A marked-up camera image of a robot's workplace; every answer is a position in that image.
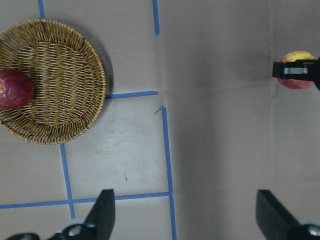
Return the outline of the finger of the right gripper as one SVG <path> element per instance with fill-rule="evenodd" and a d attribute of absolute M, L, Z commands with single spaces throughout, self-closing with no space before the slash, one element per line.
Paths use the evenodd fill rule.
<path fill-rule="evenodd" d="M 272 65 L 272 77 L 283 82 L 311 82 L 320 89 L 320 58 L 317 59 L 281 59 Z"/>

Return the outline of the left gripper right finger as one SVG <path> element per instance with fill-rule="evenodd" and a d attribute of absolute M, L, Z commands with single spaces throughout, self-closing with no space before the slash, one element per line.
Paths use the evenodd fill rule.
<path fill-rule="evenodd" d="M 318 240 L 320 226 L 300 223 L 267 189 L 256 193 L 255 220 L 266 240 Z"/>

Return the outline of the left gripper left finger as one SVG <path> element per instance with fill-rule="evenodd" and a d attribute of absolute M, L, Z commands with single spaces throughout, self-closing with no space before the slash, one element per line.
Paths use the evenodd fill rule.
<path fill-rule="evenodd" d="M 56 233 L 55 240 L 108 240 L 116 220 L 115 195 L 102 190 L 83 223 L 72 224 Z"/>

